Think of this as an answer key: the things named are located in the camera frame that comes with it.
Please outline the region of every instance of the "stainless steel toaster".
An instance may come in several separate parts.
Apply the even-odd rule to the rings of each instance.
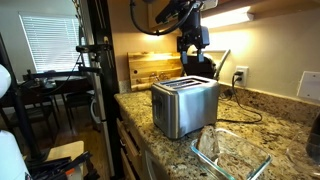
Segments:
[[[156,82],[151,94],[153,122],[169,139],[179,139],[217,121],[216,80],[186,76]]]

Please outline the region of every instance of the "window blinds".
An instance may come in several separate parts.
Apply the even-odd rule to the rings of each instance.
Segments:
[[[20,19],[37,73],[71,71],[74,68],[79,57],[75,50],[79,38],[76,18],[20,14]]]

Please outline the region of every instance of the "black cable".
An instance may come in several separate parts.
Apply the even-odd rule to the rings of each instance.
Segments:
[[[189,11],[183,16],[183,18],[177,22],[176,24],[174,24],[173,26],[171,26],[170,28],[164,30],[164,31],[159,31],[159,30],[156,30],[156,32],[149,32],[149,31],[145,31],[143,30],[136,22],[135,20],[135,17],[134,17],[134,6],[135,6],[135,2],[134,0],[130,0],[130,15],[131,15],[131,20],[134,24],[134,26],[141,32],[145,33],[145,34],[148,34],[148,35],[153,35],[153,36],[161,36],[161,35],[166,35],[166,34],[169,34],[173,31],[175,31],[177,28],[179,28],[186,20],[187,18],[189,17],[191,11],[194,9],[194,6],[192,5],[191,8],[189,9]]]
[[[46,92],[46,93],[41,93],[41,92],[38,92],[38,91],[34,91],[34,90],[32,90],[32,88],[29,88],[29,87],[26,87],[26,86],[25,86],[25,87],[24,87],[24,86],[21,86],[21,87],[26,88],[27,90],[35,93],[35,94],[38,95],[38,96],[51,95],[52,93],[60,90],[60,89],[68,82],[68,80],[70,79],[70,77],[72,76],[72,74],[73,74],[73,72],[74,72],[74,68],[76,67],[76,65],[77,65],[77,63],[78,63],[78,61],[79,61],[79,59],[80,59],[80,56],[81,56],[81,53],[79,54],[79,56],[78,56],[78,58],[77,58],[77,61],[76,61],[76,63],[74,64],[74,66],[73,66],[73,68],[72,68],[72,70],[71,70],[70,75],[68,76],[68,78],[67,78],[59,87],[55,88],[54,90],[52,90],[52,91],[50,91],[50,92]]]
[[[237,74],[235,73],[235,74],[233,74],[233,76],[232,76],[232,86],[231,86],[231,88],[232,88],[232,91],[233,91],[233,94],[234,94],[234,97],[235,97],[235,99],[236,99],[236,102],[237,102],[238,106],[239,106],[240,108],[242,108],[243,110],[246,110],[246,111],[248,111],[248,112],[251,112],[251,113],[254,113],[254,114],[258,115],[258,116],[259,116],[259,119],[258,119],[258,120],[255,120],[255,121],[234,121],[234,120],[227,120],[227,119],[219,119],[219,121],[220,121],[220,122],[230,122],[230,123],[243,123],[243,124],[254,124],[254,123],[257,123],[257,122],[262,121],[262,115],[261,115],[260,113],[258,113],[258,112],[256,112],[256,111],[252,111],[252,110],[250,110],[250,109],[246,109],[246,108],[242,107],[241,104],[239,103],[239,99],[238,99],[237,93],[236,93],[236,91],[235,91],[235,89],[234,89],[234,85],[235,85],[235,83],[236,83],[237,81],[241,81],[242,79],[241,79],[241,77],[238,77],[237,79],[234,79],[236,75],[237,75]]]

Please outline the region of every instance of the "hardwood floor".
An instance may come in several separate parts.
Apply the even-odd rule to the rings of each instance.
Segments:
[[[52,142],[47,126],[44,122],[32,125],[39,148],[45,149],[57,147],[81,140],[84,142],[84,150],[90,151],[93,155],[90,160],[97,169],[100,179],[109,179],[107,151],[103,133],[99,133],[93,129],[88,107],[79,107],[77,110],[73,110],[74,120],[72,122],[72,130],[69,127],[64,107],[60,106],[59,109],[60,113],[56,112],[60,124],[59,130],[57,129],[54,120],[50,119],[51,127],[57,134],[55,142]],[[0,119],[0,129],[6,129],[2,119]],[[28,148],[25,145],[24,139],[18,128],[15,129],[15,134],[22,154],[28,154]]]

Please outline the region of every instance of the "ceiling light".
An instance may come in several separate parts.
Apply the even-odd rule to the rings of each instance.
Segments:
[[[252,21],[253,15],[247,13],[249,9],[250,6],[202,18],[201,25],[206,26],[210,29],[246,21]]]

